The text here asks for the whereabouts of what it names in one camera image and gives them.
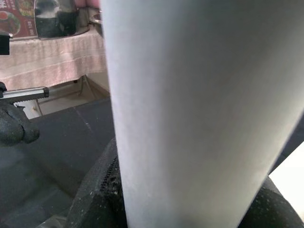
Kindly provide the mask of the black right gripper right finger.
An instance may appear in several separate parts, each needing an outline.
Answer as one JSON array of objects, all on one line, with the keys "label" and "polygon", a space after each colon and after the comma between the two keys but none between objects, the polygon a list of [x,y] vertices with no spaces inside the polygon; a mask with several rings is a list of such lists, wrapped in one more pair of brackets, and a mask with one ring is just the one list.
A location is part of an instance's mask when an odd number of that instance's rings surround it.
[{"label": "black right gripper right finger", "polygon": [[267,177],[239,224],[240,228],[301,228],[302,220]]}]

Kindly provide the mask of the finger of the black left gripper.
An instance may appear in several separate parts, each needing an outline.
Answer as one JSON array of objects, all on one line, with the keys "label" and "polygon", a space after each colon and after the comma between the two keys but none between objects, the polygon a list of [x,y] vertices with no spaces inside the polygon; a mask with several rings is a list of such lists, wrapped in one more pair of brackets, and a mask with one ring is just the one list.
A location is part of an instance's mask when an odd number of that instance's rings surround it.
[{"label": "finger of the black left gripper", "polygon": [[32,123],[23,111],[23,106],[0,103],[0,144],[17,145],[32,143],[40,136],[38,127]]}]

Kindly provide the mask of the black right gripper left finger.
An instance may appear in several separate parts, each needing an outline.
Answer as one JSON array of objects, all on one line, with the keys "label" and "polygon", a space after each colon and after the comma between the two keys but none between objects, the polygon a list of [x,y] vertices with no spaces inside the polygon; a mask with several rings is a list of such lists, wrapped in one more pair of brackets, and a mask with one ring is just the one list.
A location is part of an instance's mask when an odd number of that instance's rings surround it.
[{"label": "black right gripper left finger", "polygon": [[68,213],[66,227],[128,227],[115,138],[84,177]]}]

